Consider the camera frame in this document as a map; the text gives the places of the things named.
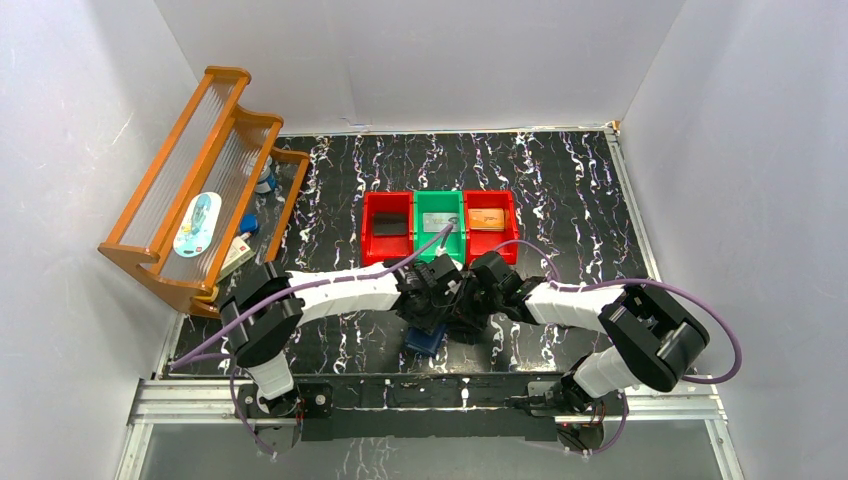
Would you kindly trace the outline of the left red plastic bin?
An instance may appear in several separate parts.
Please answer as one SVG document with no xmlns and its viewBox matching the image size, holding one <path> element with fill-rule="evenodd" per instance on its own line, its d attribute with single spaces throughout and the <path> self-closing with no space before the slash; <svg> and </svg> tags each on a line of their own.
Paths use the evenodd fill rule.
<svg viewBox="0 0 848 480">
<path fill-rule="evenodd" d="M 411 191 L 365 194 L 360 234 L 364 266 L 413 252 L 413 205 Z"/>
</svg>

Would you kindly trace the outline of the blue capped tube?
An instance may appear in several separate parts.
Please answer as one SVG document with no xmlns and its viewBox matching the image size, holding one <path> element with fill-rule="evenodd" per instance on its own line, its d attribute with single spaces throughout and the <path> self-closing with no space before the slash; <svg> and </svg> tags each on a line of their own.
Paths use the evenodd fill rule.
<svg viewBox="0 0 848 480">
<path fill-rule="evenodd" d="M 246 214 L 239 223 L 239 237 L 246 241 L 256 234 L 260 228 L 257 217 L 254 214 Z"/>
</svg>

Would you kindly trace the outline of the right red plastic bin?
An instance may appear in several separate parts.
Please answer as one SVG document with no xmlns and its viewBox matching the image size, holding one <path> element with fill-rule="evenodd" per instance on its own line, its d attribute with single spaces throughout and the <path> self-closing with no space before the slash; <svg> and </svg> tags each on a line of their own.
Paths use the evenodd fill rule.
<svg viewBox="0 0 848 480">
<path fill-rule="evenodd" d="M 498 245 L 519 239 L 513 194 L 507 190 L 463 192 L 466 220 L 466 263 Z"/>
</svg>

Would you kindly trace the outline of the orange card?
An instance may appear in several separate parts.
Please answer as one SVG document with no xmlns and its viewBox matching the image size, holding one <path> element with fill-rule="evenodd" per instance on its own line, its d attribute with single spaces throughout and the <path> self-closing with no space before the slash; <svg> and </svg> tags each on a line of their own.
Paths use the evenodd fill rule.
<svg viewBox="0 0 848 480">
<path fill-rule="evenodd" d="M 470 208 L 467 225 L 475 231 L 504 231 L 506 212 L 501 208 Z"/>
</svg>

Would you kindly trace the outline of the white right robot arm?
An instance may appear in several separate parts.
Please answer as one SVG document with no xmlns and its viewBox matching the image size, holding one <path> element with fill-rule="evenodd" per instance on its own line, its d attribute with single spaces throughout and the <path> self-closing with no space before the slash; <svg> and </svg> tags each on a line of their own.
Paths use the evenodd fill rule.
<svg viewBox="0 0 848 480">
<path fill-rule="evenodd" d="M 485 316 L 593 330 L 611 341 L 608 349 L 581 358 L 560 381 L 558 393 L 577 414 L 590 413 L 614 390 L 646 385 L 671 391 L 710 342 L 686 308 L 646 280 L 582 289 L 522 278 L 497 252 L 476 258 L 470 277 L 470 305 Z"/>
</svg>

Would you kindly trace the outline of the white blue bottle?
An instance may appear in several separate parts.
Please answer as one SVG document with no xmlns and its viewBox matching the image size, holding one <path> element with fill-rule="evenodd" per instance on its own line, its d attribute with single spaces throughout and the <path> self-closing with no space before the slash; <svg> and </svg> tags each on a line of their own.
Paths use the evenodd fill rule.
<svg viewBox="0 0 848 480">
<path fill-rule="evenodd" d="M 272 193 L 277 187 L 277 181 L 273 173 L 273 159 L 268 156 L 254 188 L 256 194 Z"/>
</svg>

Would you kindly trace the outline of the red plastic bin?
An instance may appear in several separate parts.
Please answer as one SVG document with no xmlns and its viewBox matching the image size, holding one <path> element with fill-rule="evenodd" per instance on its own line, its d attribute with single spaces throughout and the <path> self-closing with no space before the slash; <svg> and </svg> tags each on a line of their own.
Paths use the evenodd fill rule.
<svg viewBox="0 0 848 480">
<path fill-rule="evenodd" d="M 365 194 L 360 234 L 364 266 L 413 252 L 413 205 L 411 191 Z"/>
<path fill-rule="evenodd" d="M 519 239 L 513 194 L 507 190 L 463 192 L 466 220 L 466 263 L 498 245 Z"/>
</svg>

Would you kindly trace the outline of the green plastic bin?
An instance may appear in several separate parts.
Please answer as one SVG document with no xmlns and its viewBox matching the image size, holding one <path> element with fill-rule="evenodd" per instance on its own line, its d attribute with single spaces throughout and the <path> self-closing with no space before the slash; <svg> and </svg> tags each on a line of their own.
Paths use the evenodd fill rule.
<svg viewBox="0 0 848 480">
<path fill-rule="evenodd" d="M 460 264 L 466 262 L 466 225 L 464 198 L 461 191 L 416 191 L 413 209 L 413 239 L 417 250 L 437 237 L 448 225 L 452 230 L 437 239 L 420 260 L 431 261 L 436 250 L 443 247 L 446 254 Z"/>
</svg>

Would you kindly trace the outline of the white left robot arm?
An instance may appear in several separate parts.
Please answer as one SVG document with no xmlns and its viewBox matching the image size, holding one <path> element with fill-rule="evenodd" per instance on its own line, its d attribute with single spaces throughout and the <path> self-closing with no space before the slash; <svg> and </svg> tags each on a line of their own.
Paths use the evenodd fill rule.
<svg viewBox="0 0 848 480">
<path fill-rule="evenodd" d="M 445 323 L 463 281 L 463 266 L 442 254 L 430 261 L 395 259 L 335 272 L 284 271 L 266 264 L 253 280 L 220 302 L 228 326 L 282 291 L 226 334 L 235 364 L 257 385 L 260 403 L 275 416 L 294 411 L 299 391 L 284 346 L 295 330 L 314 320 L 359 311 L 392 312 L 413 327 L 433 332 Z"/>
</svg>

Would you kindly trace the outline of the blue leather card holder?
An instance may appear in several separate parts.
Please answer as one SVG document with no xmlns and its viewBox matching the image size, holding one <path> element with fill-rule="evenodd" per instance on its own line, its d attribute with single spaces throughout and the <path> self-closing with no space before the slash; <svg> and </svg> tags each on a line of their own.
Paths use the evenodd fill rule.
<svg viewBox="0 0 848 480">
<path fill-rule="evenodd" d="M 410 327 L 404 340 L 406 349 L 429 358 L 435 358 L 442 344 L 447 325 L 441 324 L 428 332 L 416 327 Z"/>
</svg>

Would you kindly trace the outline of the white red box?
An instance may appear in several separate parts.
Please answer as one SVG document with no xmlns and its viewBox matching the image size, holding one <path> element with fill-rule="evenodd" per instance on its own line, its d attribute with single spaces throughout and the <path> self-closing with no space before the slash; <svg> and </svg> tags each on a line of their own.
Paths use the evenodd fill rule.
<svg viewBox="0 0 848 480">
<path fill-rule="evenodd" d="M 232 240 L 224 262 L 218 273 L 217 280 L 221 281 L 234 270 L 244 265 L 255 256 L 255 251 L 241 237 Z"/>
</svg>

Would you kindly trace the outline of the grey silver card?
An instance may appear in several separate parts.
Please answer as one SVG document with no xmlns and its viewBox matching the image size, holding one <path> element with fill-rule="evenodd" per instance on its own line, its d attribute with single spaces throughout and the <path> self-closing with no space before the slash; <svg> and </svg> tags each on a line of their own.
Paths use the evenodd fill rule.
<svg viewBox="0 0 848 480">
<path fill-rule="evenodd" d="M 425 212 L 421 216 L 422 230 L 425 233 L 438 233 L 446 226 L 457 225 L 459 214 L 457 212 Z"/>
</svg>

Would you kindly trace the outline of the orange wooden rack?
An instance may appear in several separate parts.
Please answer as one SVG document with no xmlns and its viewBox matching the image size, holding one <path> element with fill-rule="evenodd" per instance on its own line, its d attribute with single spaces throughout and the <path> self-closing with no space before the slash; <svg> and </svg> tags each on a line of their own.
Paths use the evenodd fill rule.
<svg viewBox="0 0 848 480">
<path fill-rule="evenodd" d="M 284 120 L 239 104 L 251 76 L 238 67 L 209 66 L 155 155 L 99 252 L 174 310 L 215 318 L 216 284 L 231 241 L 247 213 L 265 163 L 296 170 L 267 260 L 276 258 L 306 178 L 310 157 L 275 142 Z M 173 243 L 203 193 L 222 205 L 211 244 L 189 258 Z"/>
</svg>

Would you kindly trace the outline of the black card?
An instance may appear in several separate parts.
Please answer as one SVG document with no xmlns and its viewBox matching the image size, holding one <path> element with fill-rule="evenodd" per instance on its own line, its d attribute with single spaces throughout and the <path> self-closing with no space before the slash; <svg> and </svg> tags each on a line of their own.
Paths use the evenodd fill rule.
<svg viewBox="0 0 848 480">
<path fill-rule="evenodd" d="M 377 212 L 372 217 L 374 237 L 408 235 L 408 216 L 400 212 Z"/>
</svg>

